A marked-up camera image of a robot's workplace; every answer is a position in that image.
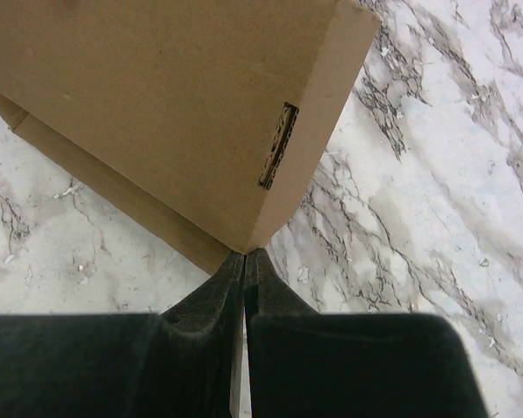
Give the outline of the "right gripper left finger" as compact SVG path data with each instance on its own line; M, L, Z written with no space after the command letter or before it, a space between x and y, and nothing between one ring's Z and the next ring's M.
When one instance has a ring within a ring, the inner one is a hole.
M236 417L244 266L164 313L0 315L0 417Z

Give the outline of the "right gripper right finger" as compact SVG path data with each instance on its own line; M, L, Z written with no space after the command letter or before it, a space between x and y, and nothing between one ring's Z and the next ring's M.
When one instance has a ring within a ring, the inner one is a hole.
M255 417L484 417L461 339L421 313L318 313L268 253L245 259Z

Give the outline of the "cardboard box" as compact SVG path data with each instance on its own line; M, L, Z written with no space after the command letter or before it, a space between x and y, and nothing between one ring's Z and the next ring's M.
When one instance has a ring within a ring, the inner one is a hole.
M294 214L379 25L357 1L0 1L0 116L212 273Z

